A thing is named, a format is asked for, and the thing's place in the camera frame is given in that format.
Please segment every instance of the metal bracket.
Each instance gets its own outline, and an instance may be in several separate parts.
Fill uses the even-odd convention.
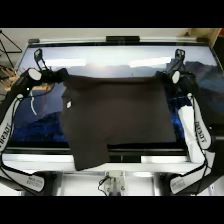
[[[109,196],[124,196],[125,192],[125,172],[107,171],[106,176],[110,178],[104,183],[104,190]]]

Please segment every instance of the tripod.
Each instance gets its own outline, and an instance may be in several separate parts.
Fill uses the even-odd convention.
[[[7,39],[8,39],[14,46],[16,46],[16,47],[19,49],[19,51],[6,51],[4,45],[3,45],[2,41],[1,41],[1,38],[0,38],[0,44],[2,45],[2,48],[3,48],[3,50],[0,49],[0,51],[6,54],[6,56],[7,56],[8,60],[9,60],[9,62],[10,62],[10,64],[11,64],[11,66],[12,66],[12,68],[13,68],[14,66],[13,66],[12,61],[11,61],[11,59],[10,59],[10,57],[9,57],[8,54],[11,54],[11,53],[22,53],[22,50],[21,50],[21,49],[20,49],[20,48],[19,48],[19,47],[12,41],[12,40],[10,40],[10,39],[9,39],[3,32],[2,32],[2,30],[0,30],[0,34],[2,34],[2,35],[3,35],[5,38],[7,38]]]

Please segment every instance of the black cloth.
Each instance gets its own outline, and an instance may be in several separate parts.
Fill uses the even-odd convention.
[[[61,124],[77,170],[109,162],[108,144],[175,142],[160,78],[71,76],[64,85]]]

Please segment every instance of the white wall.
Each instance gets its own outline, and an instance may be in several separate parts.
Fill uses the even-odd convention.
[[[74,38],[74,37],[103,37],[103,36],[181,36],[188,28],[0,28],[21,49],[31,38]],[[7,50],[16,48],[2,35],[0,36]],[[14,63],[19,54],[10,54]],[[5,55],[0,57],[0,62],[7,61]]]

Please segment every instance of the white circular joint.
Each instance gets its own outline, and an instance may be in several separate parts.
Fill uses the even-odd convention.
[[[172,76],[172,81],[174,84],[176,84],[180,79],[180,72],[179,71],[175,71],[175,73]]]
[[[32,79],[34,79],[34,80],[40,80],[41,79],[41,73],[40,72],[38,72],[36,69],[34,69],[34,68],[30,68],[29,70],[28,70],[28,73],[29,73],[29,75],[30,75],[30,77],[32,78]]]

